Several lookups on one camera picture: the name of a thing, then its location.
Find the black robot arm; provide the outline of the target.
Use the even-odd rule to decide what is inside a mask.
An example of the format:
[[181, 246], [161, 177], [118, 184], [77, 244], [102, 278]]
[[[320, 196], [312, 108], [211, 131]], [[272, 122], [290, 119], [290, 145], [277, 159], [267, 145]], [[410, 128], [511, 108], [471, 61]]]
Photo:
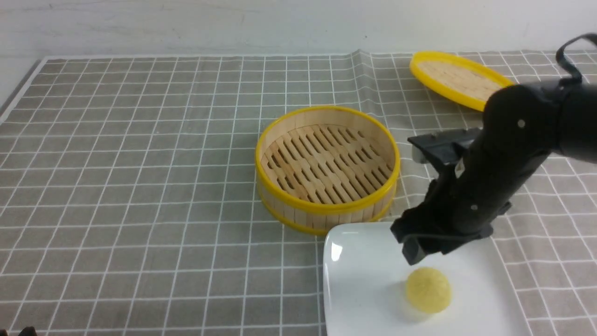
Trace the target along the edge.
[[488, 238], [510, 198], [556, 153], [596, 162], [596, 86], [537, 82], [493, 94], [483, 128], [409, 138], [413, 159], [429, 162], [438, 177], [424, 200], [391, 225], [409, 265]]

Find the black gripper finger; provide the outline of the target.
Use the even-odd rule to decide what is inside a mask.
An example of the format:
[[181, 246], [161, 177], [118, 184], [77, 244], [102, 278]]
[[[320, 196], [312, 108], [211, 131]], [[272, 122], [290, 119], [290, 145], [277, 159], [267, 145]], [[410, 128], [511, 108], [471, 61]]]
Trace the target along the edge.
[[427, 236], [406, 236], [403, 239], [403, 257], [410, 266], [419, 264], [431, 254], [430, 240]]

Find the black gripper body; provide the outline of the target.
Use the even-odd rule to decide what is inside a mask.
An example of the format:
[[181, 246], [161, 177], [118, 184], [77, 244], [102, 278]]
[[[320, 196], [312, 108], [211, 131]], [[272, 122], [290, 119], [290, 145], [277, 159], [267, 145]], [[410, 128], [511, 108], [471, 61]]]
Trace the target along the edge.
[[550, 151], [524, 134], [481, 131], [460, 161], [430, 182], [424, 200], [394, 221], [392, 234], [401, 245], [406, 236], [427, 236], [431, 254], [444, 255], [488, 238], [494, 219], [510, 209], [510, 198]]

